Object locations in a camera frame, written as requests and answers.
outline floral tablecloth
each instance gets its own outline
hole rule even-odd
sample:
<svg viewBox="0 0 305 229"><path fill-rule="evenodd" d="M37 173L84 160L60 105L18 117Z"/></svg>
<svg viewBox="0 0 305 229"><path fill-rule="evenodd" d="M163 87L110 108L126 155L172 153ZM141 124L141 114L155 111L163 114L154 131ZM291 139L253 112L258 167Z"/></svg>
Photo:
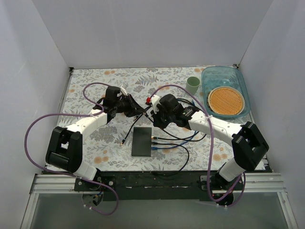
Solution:
<svg viewBox="0 0 305 229"><path fill-rule="evenodd" d="M93 82L103 82L113 86L124 85L126 91L143 107L146 107L146 98L158 87L165 84L178 84L185 87L186 79L190 76L197 76L201 79L201 72L204 67L185 68L124 68L124 69L79 69L74 70L69 85L69 91L65 99L63 112L87 114L93 105L82 95L82 89ZM87 90L87 96L98 101L105 95L106 87L93 85ZM176 98L190 100L184 91L175 87L165 87L157 94L164 96L173 94ZM196 95L203 102L201 86ZM245 123L251 120L250 115L241 117L230 122ZM77 121L74 117L62 116L60 126L67 126ZM124 114L117 116L106 126L93 132L83 144L83 159L89 164L102 171L140 171L140 170L177 170L187 159L184 149L163 149L153 150L151 157L132 157L132 132L124 145L120 145L127 134L133 118L127 118ZM142 117L135 126L152 126L151 122ZM193 134L184 128L171 124L166 128L170 133L187 137ZM153 136L171 138L158 128L153 127ZM185 146L190 151L190 160L185 170L206 170L208 166L210 136L208 135L200 142L189 142ZM220 166L233 157L232 148L221 140L214 140L214 152L212 170L218 170ZM261 162L256 169L264 169Z"/></svg>

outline blue plastic basket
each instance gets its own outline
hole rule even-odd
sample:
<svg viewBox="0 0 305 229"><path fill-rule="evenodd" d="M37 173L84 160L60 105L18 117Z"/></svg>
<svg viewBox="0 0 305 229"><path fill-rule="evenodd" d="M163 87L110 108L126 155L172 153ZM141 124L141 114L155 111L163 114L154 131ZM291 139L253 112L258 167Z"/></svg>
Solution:
<svg viewBox="0 0 305 229"><path fill-rule="evenodd" d="M210 109L207 103L208 95L211 90L221 86L235 88L243 95L244 109L240 114L236 114L236 115L217 114ZM245 116L250 112L250 101L249 101L246 84L244 83L244 77L242 73L236 68L225 67L225 66L207 67L202 72L202 89L203 89L204 106L208 114L213 115L214 117L219 117L223 119L238 118Z"/></svg>

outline black rectangular device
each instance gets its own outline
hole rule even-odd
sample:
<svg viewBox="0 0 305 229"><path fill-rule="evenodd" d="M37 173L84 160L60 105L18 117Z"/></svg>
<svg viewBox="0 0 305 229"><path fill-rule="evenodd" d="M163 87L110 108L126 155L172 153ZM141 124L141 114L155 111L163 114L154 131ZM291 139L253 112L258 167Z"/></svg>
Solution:
<svg viewBox="0 0 305 229"><path fill-rule="evenodd" d="M132 137L132 156L152 156L152 128L134 127Z"/></svg>

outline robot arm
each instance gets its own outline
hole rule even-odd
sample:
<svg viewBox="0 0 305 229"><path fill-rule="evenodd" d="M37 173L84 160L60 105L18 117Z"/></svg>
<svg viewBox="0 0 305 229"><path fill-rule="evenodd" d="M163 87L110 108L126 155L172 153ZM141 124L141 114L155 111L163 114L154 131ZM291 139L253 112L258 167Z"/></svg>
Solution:
<svg viewBox="0 0 305 229"><path fill-rule="evenodd" d="M169 123L176 123L179 127L211 134L205 114L191 106L184 108L173 95L162 98L154 95L151 102L154 126L166 128ZM210 120L214 137L229 144L234 152L234 158L225 163L214 177L219 186L225 187L242 172L254 171L269 146L252 122L241 125L214 117Z"/></svg>
<svg viewBox="0 0 305 229"><path fill-rule="evenodd" d="M95 106L91 110L91 117L82 118L65 128L60 126L54 128L46 155L47 163L76 176L89 180L95 179L97 168L82 159L83 141L93 131L109 123L117 113L133 117L146 112L123 88L109 86L105 98L100 99L97 103L100 104L102 101L103 113L94 116L101 109L99 106Z"/></svg>

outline green cup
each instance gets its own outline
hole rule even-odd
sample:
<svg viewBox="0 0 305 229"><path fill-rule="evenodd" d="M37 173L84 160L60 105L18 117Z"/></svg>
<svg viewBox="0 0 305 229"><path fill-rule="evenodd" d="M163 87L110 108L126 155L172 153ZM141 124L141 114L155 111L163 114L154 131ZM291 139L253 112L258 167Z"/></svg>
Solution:
<svg viewBox="0 0 305 229"><path fill-rule="evenodd" d="M199 85L200 85L200 80L195 76L191 76L186 81L186 90L190 92L192 95L194 95L196 94Z"/></svg>

